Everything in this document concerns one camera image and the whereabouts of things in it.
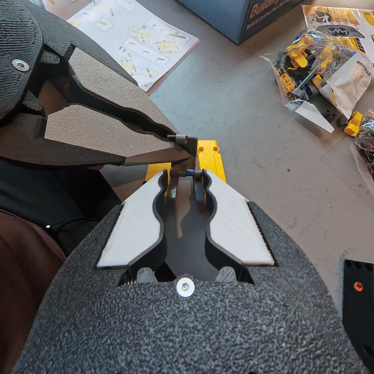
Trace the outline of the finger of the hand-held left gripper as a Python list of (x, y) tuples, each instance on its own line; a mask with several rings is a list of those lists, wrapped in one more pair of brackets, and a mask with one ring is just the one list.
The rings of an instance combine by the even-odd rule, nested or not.
[(88, 53), (75, 48), (68, 65), (77, 86), (85, 92), (86, 105), (132, 122), (142, 133), (159, 138), (179, 133), (140, 87)]
[(190, 157), (174, 142), (135, 132), (120, 120), (81, 105), (50, 114), (44, 138), (121, 156), (128, 166), (182, 162)]

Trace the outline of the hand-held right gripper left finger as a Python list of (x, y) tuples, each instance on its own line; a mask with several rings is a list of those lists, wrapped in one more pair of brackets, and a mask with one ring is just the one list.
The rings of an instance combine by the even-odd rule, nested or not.
[(163, 169), (121, 204), (98, 269), (134, 266), (161, 243), (164, 229), (156, 203), (165, 197), (167, 187), (168, 173)]

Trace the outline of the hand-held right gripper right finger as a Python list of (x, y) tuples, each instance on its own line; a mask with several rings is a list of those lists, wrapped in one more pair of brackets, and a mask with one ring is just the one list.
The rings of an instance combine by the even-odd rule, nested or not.
[(248, 266), (275, 266), (275, 260), (251, 211), (249, 200), (212, 171), (203, 170), (210, 213), (205, 256), (217, 270), (233, 269), (236, 281), (253, 283)]

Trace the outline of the yellow panel with grey beam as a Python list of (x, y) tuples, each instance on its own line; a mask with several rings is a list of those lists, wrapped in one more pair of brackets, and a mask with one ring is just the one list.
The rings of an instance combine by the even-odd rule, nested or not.
[(198, 169), (194, 172), (193, 184), (196, 202), (205, 203), (205, 192), (203, 189), (203, 176), (200, 170), (208, 169), (226, 182), (226, 175), (220, 154), (220, 148), (215, 140), (199, 140), (197, 148)]

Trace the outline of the yellow panel with curved grey panel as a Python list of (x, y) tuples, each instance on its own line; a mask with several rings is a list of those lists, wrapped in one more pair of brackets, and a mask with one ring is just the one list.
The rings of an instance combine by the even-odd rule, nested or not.
[(203, 201), (202, 171), (196, 168), (196, 158), (198, 150), (198, 138), (187, 135), (167, 135), (167, 138), (176, 145), (179, 145), (188, 152), (189, 156), (183, 161), (173, 161), (171, 163), (159, 163), (148, 165), (145, 184), (158, 172), (167, 170), (168, 172), (168, 189), (166, 191), (167, 202), (174, 203), (178, 191), (179, 179), (190, 176), (193, 178), (196, 200)]

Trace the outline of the grey desk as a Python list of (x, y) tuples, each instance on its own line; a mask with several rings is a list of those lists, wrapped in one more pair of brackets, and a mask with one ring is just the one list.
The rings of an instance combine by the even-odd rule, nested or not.
[(343, 259), (373, 263), (373, 195), (351, 137), (285, 108), (260, 58), (305, 27), (301, 5), (236, 46), (176, 1), (139, 2), (200, 39), (150, 98), (179, 131), (217, 141), (228, 184), (300, 246), (341, 315)]

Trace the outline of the person's left hand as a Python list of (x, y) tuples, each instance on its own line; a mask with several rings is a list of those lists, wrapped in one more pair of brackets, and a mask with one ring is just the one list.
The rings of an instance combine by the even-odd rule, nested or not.
[(76, 96), (72, 92), (70, 81), (63, 76), (46, 80), (40, 90), (38, 99), (44, 107), (46, 117), (76, 102)]

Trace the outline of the open instruction booklet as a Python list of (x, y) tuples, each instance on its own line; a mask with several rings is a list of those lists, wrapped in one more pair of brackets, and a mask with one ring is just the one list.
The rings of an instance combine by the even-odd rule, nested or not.
[(134, 0), (43, 0), (114, 58), (150, 94), (200, 43)]

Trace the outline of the person's black trousers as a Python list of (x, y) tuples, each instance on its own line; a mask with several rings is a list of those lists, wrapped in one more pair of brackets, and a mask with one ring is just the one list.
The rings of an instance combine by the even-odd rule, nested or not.
[(69, 256), (120, 199), (98, 170), (1, 161), (1, 209), (44, 229)]

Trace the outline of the blue cardboard kit box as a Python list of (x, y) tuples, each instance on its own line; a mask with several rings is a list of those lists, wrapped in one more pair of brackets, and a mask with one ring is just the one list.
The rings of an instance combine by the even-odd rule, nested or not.
[(210, 26), (240, 45), (303, 0), (179, 0)]

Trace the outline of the clear bag black red parts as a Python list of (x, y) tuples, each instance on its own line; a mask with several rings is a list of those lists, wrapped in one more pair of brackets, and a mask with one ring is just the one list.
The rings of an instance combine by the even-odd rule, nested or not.
[(374, 107), (365, 114), (357, 136), (350, 145), (362, 179), (374, 194)]

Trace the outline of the black box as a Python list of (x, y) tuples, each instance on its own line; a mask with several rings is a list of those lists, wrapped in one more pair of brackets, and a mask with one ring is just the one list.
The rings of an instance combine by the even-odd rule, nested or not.
[(343, 325), (361, 360), (374, 373), (374, 268), (372, 263), (345, 259)]

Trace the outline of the small yellow connector piece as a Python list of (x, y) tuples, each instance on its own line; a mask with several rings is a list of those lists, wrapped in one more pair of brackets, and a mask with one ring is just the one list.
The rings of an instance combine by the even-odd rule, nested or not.
[(356, 137), (364, 120), (364, 116), (361, 112), (353, 112), (350, 117), (348, 124), (343, 129), (343, 132), (351, 137)]

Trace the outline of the small clear bag yellow parts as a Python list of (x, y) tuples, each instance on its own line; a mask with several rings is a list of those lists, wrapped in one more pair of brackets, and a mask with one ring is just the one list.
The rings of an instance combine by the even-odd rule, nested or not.
[(365, 54), (312, 29), (261, 57), (274, 72), (285, 107), (328, 133), (335, 120), (345, 128), (373, 79)]

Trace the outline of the sticker sheet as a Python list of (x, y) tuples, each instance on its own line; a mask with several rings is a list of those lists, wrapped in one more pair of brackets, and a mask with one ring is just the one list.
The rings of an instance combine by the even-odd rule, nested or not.
[(374, 62), (374, 11), (302, 5), (307, 28), (339, 40)]

